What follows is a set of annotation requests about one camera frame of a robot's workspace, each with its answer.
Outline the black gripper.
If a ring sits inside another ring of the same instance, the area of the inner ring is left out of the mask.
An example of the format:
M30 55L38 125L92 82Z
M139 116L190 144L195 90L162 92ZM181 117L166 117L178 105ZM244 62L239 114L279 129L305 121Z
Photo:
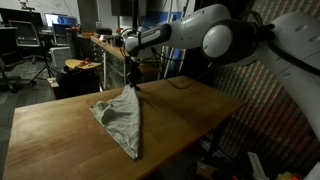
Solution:
M137 85L141 82L141 71L139 70L139 63L133 61L130 57L126 58L126 62L129 65L129 71L126 74L127 80L129 81L129 86L133 88L135 86L136 90L141 90L141 88Z

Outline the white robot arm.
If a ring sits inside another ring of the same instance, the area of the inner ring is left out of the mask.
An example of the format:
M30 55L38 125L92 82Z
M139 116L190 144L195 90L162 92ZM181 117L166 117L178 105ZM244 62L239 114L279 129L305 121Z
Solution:
M136 59L155 46L200 48L213 63L244 66L263 63L303 111L320 139L320 21L290 12L265 25L234 19L227 7L215 4L171 23L129 36L125 49Z

